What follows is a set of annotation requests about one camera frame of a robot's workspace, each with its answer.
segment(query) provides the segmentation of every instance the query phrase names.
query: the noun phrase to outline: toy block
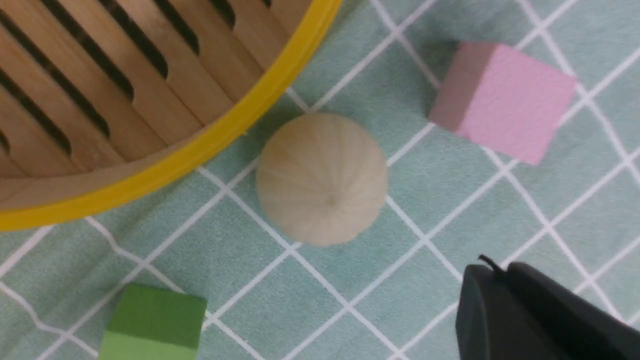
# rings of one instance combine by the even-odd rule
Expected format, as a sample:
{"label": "toy block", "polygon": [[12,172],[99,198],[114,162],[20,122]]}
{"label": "toy block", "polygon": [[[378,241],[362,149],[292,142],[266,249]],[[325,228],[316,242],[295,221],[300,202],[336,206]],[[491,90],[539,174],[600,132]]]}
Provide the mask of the toy block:
{"label": "toy block", "polygon": [[504,44],[464,42],[429,120],[470,141],[537,165],[576,80]]}
{"label": "toy block", "polygon": [[107,326],[98,360],[194,360],[205,300],[130,284]]}

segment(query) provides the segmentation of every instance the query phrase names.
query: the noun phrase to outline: slat gap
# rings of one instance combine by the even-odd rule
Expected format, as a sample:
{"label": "slat gap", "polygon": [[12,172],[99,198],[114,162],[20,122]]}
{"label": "slat gap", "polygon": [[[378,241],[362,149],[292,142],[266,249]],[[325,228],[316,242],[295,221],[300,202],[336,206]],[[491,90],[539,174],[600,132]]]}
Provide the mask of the slat gap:
{"label": "slat gap", "polygon": [[233,30],[236,26],[236,13],[227,0],[208,0],[218,11],[218,14],[225,20],[229,29]]}
{"label": "slat gap", "polygon": [[198,36],[193,32],[189,24],[180,16],[178,11],[171,5],[169,0],[154,0],[156,6],[164,14],[164,16],[171,22],[173,28],[180,34],[182,39],[187,43],[191,50],[200,56],[200,43]]}
{"label": "slat gap", "polygon": [[109,59],[109,56],[96,44],[95,41],[84,31],[82,26],[69,14],[58,0],[42,0],[47,9],[64,26],[67,31],[74,36],[83,49],[104,71],[115,85],[127,96],[129,102],[133,102],[134,88],[127,76]]}
{"label": "slat gap", "polygon": [[13,23],[11,19],[0,11],[0,24],[20,43],[20,45],[42,66],[60,87],[71,97],[78,108],[87,116],[95,127],[106,138],[110,137],[109,125],[86,97],[58,70],[58,68],[42,53],[38,47]]}
{"label": "slat gap", "polygon": [[0,149],[2,149],[5,153],[9,154],[11,149],[9,148],[9,140],[7,140],[6,136],[0,130]]}
{"label": "slat gap", "polygon": [[140,27],[129,17],[126,11],[115,0],[98,0],[111,14],[138,49],[145,55],[149,62],[156,68],[164,79],[169,76],[169,68],[160,50],[149,40]]}
{"label": "slat gap", "polygon": [[54,122],[33,102],[16,83],[9,78],[7,73],[0,69],[0,86],[3,86],[22,107],[31,114],[40,127],[51,137],[67,156],[71,156],[71,143],[65,134]]}

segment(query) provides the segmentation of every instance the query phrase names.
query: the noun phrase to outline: yellow rim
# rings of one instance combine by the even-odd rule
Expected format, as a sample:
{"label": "yellow rim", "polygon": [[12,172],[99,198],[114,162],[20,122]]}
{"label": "yellow rim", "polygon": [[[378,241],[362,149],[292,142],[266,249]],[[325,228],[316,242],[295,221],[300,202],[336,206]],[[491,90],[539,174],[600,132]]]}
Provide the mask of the yellow rim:
{"label": "yellow rim", "polygon": [[181,150],[118,183],[73,199],[0,211],[0,231],[57,224],[100,213],[140,198],[186,175],[244,133],[284,93],[309,61],[342,0],[314,0],[282,54],[249,94]]}

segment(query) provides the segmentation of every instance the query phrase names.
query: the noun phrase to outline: black object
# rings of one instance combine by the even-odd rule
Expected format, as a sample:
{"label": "black object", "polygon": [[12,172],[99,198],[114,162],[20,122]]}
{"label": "black object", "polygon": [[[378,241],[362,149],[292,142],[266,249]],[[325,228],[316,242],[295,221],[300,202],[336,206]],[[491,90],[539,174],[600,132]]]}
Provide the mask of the black object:
{"label": "black object", "polygon": [[461,360],[640,360],[640,332],[525,263],[465,269]]}

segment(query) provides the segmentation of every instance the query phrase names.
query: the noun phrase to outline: round basket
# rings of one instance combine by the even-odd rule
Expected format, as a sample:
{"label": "round basket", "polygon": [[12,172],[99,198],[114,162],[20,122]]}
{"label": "round basket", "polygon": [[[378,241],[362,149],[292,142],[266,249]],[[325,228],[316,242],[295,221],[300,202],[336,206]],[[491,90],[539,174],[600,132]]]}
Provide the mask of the round basket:
{"label": "round basket", "polygon": [[0,2],[0,230],[117,207],[244,133],[340,0]]}

